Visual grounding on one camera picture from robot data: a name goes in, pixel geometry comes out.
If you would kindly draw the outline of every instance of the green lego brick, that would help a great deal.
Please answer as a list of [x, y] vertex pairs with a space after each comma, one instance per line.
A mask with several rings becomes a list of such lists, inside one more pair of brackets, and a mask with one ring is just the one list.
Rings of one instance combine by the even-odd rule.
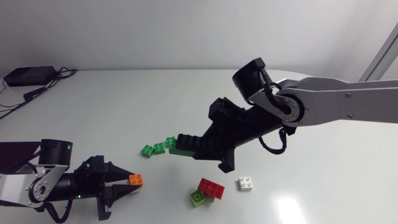
[[195, 208], [206, 202], [206, 198], [205, 196], [203, 196], [203, 193], [200, 190], [197, 190], [194, 193], [192, 193], [190, 195], [190, 198]]
[[166, 145], [169, 149], [175, 149], [175, 143], [177, 142], [175, 137], [166, 138]]
[[192, 157], [195, 152], [193, 151], [186, 151], [186, 150], [180, 150], [180, 149], [169, 149], [170, 154], [175, 154], [179, 156], [189, 156]]
[[142, 150], [141, 150], [141, 154], [143, 156], [146, 156], [148, 158], [150, 158], [155, 152], [155, 148], [153, 148], [152, 146], [148, 146], [146, 145]]
[[164, 144], [163, 143], [157, 143], [155, 144], [155, 155], [165, 153], [166, 150], [164, 149]]
[[205, 196], [205, 198], [206, 198], [207, 201], [210, 201], [211, 203], [214, 202], [214, 198], [209, 198], [209, 197], [206, 197], [206, 196]]

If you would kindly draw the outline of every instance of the white lego brick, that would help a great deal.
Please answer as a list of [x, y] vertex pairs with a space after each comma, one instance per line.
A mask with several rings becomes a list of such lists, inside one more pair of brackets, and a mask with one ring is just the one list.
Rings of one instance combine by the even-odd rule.
[[253, 189], [253, 183], [251, 182], [251, 177], [240, 177], [238, 182], [239, 182], [240, 191], [250, 191]]

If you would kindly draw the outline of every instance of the white wall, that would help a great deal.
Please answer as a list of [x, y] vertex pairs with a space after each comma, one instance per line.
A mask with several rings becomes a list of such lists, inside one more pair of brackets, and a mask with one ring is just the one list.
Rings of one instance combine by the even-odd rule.
[[397, 7], [395, 0], [4, 0], [0, 76], [34, 65], [237, 69], [262, 57], [269, 68], [357, 81], [397, 23]]

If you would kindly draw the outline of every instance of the black cable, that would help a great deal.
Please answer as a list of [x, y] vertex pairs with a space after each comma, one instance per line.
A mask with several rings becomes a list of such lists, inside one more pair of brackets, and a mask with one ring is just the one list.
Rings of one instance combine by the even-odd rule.
[[4, 88], [0, 91], [0, 94], [6, 89], [6, 86], [4, 84], [4, 79], [2, 80], [2, 85], [3, 85]]
[[271, 82], [271, 86], [275, 86], [278, 90], [281, 90], [282, 87], [278, 83]]
[[278, 101], [276, 100], [274, 94], [272, 94], [272, 88], [271, 88], [272, 80], [269, 77], [269, 75], [266, 72], [266, 70], [264, 68], [260, 68], [259, 73], [261, 74], [262, 79], [264, 79], [264, 81], [266, 83], [266, 84], [264, 84], [264, 91], [265, 91], [265, 94], [266, 94], [267, 99], [269, 100], [269, 102], [273, 106], [275, 106], [276, 108], [278, 108], [281, 111], [283, 111], [284, 113], [288, 113], [287, 109], [285, 109], [285, 107], [282, 104], [278, 103]]
[[[23, 102], [23, 103], [16, 104], [16, 105], [12, 105], [12, 106], [5, 106], [5, 107], [8, 107], [8, 108], [14, 107], [14, 106], [15, 106], [15, 107], [14, 107], [13, 109], [0, 111], [0, 112], [8, 111], [6, 114], [0, 116], [0, 119], [5, 118], [6, 116], [8, 116], [9, 114], [11, 114], [11, 113], [14, 112], [15, 110], [18, 110], [19, 108], [25, 106], [26, 104], [28, 104], [29, 102], [31, 102], [32, 100], [36, 99], [36, 98], [39, 97], [41, 94], [43, 94], [44, 92], [46, 92], [48, 89], [54, 87], [54, 86], [59, 82], [59, 80], [65, 79], [65, 78], [69, 78], [69, 77], [71, 77], [72, 75], [76, 74], [77, 71], [78, 71], [77, 69], [68, 69], [67, 67], [62, 67], [62, 68], [57, 72], [58, 74], [56, 75], [56, 77], [55, 77], [53, 80], [51, 80], [51, 82], [50, 82], [40, 93], [38, 93], [37, 95], [33, 96], [31, 99], [29, 99], [29, 100], [27, 100], [27, 101], [25, 101], [25, 102]], [[70, 72], [70, 74], [69, 74], [69, 75], [63, 76], [62, 74], [65, 73], [65, 72]]]
[[280, 137], [280, 140], [282, 141], [282, 148], [281, 149], [273, 149], [273, 148], [268, 147], [264, 143], [264, 140], [262, 140], [262, 137], [259, 137], [259, 141], [260, 141], [261, 145], [264, 147], [264, 149], [267, 149], [267, 151], [269, 151], [272, 154], [280, 155], [280, 154], [285, 152], [286, 147], [287, 147], [286, 131], [285, 131], [284, 128], [281, 128], [279, 130], [279, 137]]
[[44, 203], [44, 208], [49, 212], [51, 218], [56, 222], [56, 223], [64, 223], [70, 213], [70, 209], [72, 208], [72, 202], [73, 200], [68, 201], [67, 209], [65, 210], [65, 213], [62, 215], [62, 218], [58, 216], [57, 211], [55, 210], [54, 206], [52, 203], [46, 202]]
[[30, 162], [26, 162], [26, 165], [30, 166], [30, 168], [32, 168], [33, 172], [35, 174], [37, 174], [37, 169], [36, 169], [36, 167], [33, 164], [31, 164]]

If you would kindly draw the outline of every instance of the black device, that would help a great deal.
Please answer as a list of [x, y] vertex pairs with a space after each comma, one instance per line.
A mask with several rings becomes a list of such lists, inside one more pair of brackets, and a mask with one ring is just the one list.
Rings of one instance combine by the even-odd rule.
[[17, 68], [4, 81], [9, 86], [47, 85], [56, 75], [53, 66]]

